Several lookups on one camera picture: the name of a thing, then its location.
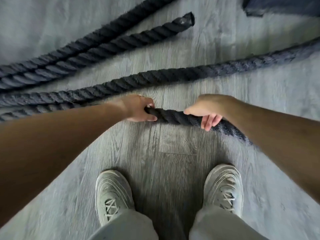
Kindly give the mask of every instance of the forearm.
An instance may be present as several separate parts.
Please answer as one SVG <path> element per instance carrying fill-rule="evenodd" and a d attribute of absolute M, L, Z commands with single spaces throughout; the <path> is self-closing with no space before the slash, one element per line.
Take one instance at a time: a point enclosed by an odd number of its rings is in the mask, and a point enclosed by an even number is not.
<path fill-rule="evenodd" d="M 125 117 L 119 106 L 106 103 L 0 125 L 0 226 Z"/>
<path fill-rule="evenodd" d="M 320 202 L 320 122 L 246 104 L 224 102 L 222 116 Z"/>

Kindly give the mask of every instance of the person's right arm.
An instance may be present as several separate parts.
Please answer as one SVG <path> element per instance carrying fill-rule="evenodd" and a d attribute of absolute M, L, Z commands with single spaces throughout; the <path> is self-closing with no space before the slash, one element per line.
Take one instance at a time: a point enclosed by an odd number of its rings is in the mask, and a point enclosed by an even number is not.
<path fill-rule="evenodd" d="M 320 122 L 205 94 L 185 114 L 203 116 L 207 131 L 224 117 L 320 203 Z"/>

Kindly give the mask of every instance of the sneaker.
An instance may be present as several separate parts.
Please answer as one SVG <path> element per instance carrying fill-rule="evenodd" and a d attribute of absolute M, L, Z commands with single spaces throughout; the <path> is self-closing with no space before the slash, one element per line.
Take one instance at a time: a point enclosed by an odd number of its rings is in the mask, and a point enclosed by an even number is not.
<path fill-rule="evenodd" d="M 134 200 L 126 178 L 116 170 L 100 173 L 96 182 L 95 205 L 103 226 L 126 209 L 134 210 Z"/>
<path fill-rule="evenodd" d="M 203 190 L 203 206 L 219 206 L 241 218 L 243 188 L 239 171 L 233 165 L 220 164 L 209 173 Z"/>

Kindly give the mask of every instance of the white shoelace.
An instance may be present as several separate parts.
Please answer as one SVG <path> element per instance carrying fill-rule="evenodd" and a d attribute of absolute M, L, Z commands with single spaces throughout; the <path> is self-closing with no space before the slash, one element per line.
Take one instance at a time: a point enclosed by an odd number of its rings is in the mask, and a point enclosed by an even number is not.
<path fill-rule="evenodd" d="M 233 201 L 235 198 L 233 197 L 232 193 L 228 191 L 225 187 L 220 188 L 221 190 L 221 196 L 217 198 L 217 201 L 219 202 L 220 206 L 230 212 L 234 212 L 234 207 L 233 207 Z"/>
<path fill-rule="evenodd" d="M 115 214 L 117 214 L 120 209 L 120 206 L 119 207 L 117 206 L 115 198 L 106 200 L 105 205 L 103 207 L 106 208 L 106 213 L 104 215 L 107 217 L 108 220 L 111 217 L 113 217 Z"/>

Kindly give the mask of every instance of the hand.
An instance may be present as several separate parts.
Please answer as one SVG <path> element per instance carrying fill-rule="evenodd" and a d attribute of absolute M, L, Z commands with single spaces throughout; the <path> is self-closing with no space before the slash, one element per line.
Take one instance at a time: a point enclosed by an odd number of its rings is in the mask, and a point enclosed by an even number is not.
<path fill-rule="evenodd" d="M 153 99 L 150 97 L 143 97 L 138 94 L 131 94 L 124 96 L 114 101 L 123 110 L 125 117 L 129 121 L 140 122 L 140 121 L 156 121 L 157 117 L 146 113 L 144 108 L 146 106 L 155 107 Z"/>
<path fill-rule="evenodd" d="M 194 105 L 186 108 L 186 115 L 202 116 L 201 128 L 210 131 L 222 119 L 222 101 L 231 98 L 227 95 L 203 94 L 198 97 Z"/>

